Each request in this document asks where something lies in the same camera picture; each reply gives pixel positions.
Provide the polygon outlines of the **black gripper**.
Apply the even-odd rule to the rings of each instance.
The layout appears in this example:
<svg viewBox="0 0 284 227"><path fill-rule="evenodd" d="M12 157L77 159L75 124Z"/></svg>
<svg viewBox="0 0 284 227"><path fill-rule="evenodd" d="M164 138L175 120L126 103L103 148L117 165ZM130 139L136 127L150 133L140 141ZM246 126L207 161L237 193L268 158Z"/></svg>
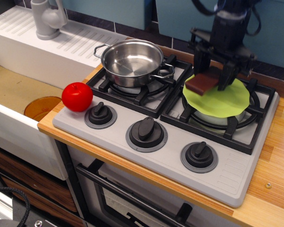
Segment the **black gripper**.
<svg viewBox="0 0 284 227"><path fill-rule="evenodd" d="M250 16L250 11L220 11L214 17L211 31L196 27L190 30L195 75L207 70L212 60L223 64L218 91L224 91L238 74L248 76L251 73L255 55L243 44L245 35L250 35L247 31Z"/></svg>

